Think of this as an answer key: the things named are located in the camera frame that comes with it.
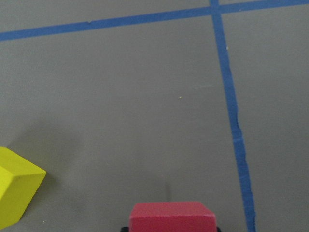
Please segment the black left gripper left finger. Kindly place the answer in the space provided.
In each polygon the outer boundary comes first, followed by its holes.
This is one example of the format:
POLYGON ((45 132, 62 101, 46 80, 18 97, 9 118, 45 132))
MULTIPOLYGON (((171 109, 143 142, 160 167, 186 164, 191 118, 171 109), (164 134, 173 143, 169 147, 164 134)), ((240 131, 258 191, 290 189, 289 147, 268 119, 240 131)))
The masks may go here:
POLYGON ((129 232, 129 228, 128 227, 122 227, 120 232, 129 232))

